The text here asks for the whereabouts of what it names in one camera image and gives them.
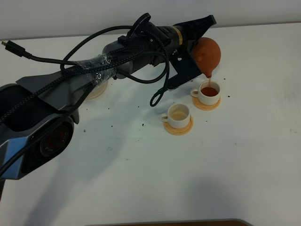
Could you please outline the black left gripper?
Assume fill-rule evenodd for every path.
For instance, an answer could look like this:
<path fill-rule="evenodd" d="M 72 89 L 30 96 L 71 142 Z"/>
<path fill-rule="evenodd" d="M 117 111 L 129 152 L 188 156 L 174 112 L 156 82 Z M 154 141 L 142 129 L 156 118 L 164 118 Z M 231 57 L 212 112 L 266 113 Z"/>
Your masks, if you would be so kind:
<path fill-rule="evenodd" d="M 167 53 L 173 66 L 184 61 L 195 63 L 192 48 L 209 28 L 216 25 L 213 15 L 201 19 L 174 24 L 173 26 L 155 26 L 151 22 L 142 22 L 138 26 L 138 43 L 146 52 Z"/>

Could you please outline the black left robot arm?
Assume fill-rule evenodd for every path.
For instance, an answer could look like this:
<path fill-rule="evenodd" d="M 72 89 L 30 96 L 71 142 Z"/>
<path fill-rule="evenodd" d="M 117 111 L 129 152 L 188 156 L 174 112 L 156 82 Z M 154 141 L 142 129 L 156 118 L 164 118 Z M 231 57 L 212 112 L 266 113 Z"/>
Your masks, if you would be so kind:
<path fill-rule="evenodd" d="M 141 84 L 164 80 L 151 98 L 156 106 L 168 90 L 205 73 L 193 51 L 206 31 L 216 24 L 213 15 L 155 26 L 150 14 L 133 25 L 96 32 L 62 59 L 37 57 L 12 41 L 5 49 L 19 57 L 58 64 L 59 71 L 20 78 L 0 88 L 0 178 L 18 180 L 59 155 L 70 143 L 79 123 L 79 107 L 87 96 L 109 79 L 128 78 Z M 89 60 L 72 61 L 90 40 L 115 30 L 127 30 L 103 52 Z"/>

